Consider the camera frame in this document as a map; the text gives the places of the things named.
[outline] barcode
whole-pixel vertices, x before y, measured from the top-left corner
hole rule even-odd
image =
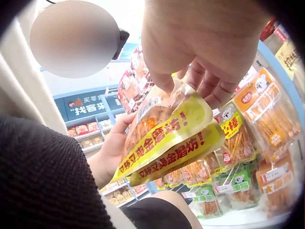
[[[156,96],[156,97],[152,97],[148,103],[140,110],[139,115],[138,115],[138,122],[144,117],[144,115],[146,114],[146,112],[152,108],[153,106],[159,104],[161,102],[161,97],[160,96]]]

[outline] hand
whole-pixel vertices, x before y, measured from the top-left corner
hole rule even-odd
[[[101,150],[88,159],[88,164],[99,188],[108,184],[119,166],[127,137],[125,130],[136,115],[124,114],[116,122],[107,136]]]
[[[153,82],[171,92],[184,77],[212,109],[224,105],[249,70],[268,15],[255,1],[146,0],[142,28]]]

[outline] cartoon koala logo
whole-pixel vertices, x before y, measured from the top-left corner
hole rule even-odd
[[[204,190],[201,191],[201,194],[202,195],[208,195],[209,194],[209,190],[204,189]]]
[[[235,183],[236,183],[236,184],[239,184],[239,183],[241,183],[241,182],[244,182],[244,177],[245,177],[244,174],[235,177],[235,178],[234,178]]]
[[[232,118],[232,107],[228,107],[228,108],[222,113],[222,117],[224,118],[224,120],[229,120],[230,118]]]
[[[269,85],[269,82],[266,81],[266,75],[262,74],[255,82],[255,88],[259,93],[262,93],[266,87]]]

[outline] store sign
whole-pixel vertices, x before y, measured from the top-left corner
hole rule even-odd
[[[102,102],[104,91],[88,92],[64,98],[68,120],[106,112]]]
[[[111,95],[111,96],[108,96],[106,98],[106,101],[110,107],[110,110],[116,110],[116,109],[120,109],[120,108],[123,108],[122,104],[120,103],[120,101],[118,100],[117,96],[116,95]]]

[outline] leg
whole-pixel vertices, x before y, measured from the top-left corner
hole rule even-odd
[[[178,193],[174,191],[161,191],[158,193],[155,193],[154,195],[150,196],[149,198],[159,198],[162,200],[165,200],[172,205],[174,205],[176,208],[178,208],[188,219],[189,223],[191,224],[193,229],[202,229],[201,224],[199,223],[196,216],[193,214],[189,206],[186,204],[182,196],[180,196]]]

